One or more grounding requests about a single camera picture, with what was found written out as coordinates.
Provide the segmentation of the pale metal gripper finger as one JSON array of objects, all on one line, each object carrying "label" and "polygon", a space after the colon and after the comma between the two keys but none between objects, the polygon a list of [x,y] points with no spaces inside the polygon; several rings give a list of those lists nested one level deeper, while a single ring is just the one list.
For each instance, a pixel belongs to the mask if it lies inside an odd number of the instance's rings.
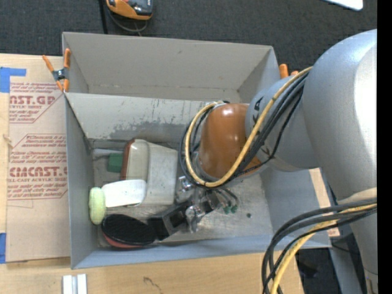
[{"label": "pale metal gripper finger", "polygon": [[195,186],[185,177],[180,176],[176,183],[175,199],[177,203],[190,200],[195,193]]},{"label": "pale metal gripper finger", "polygon": [[205,212],[199,207],[192,205],[186,209],[185,212],[187,225],[191,233],[198,231],[198,223],[202,220]]}]

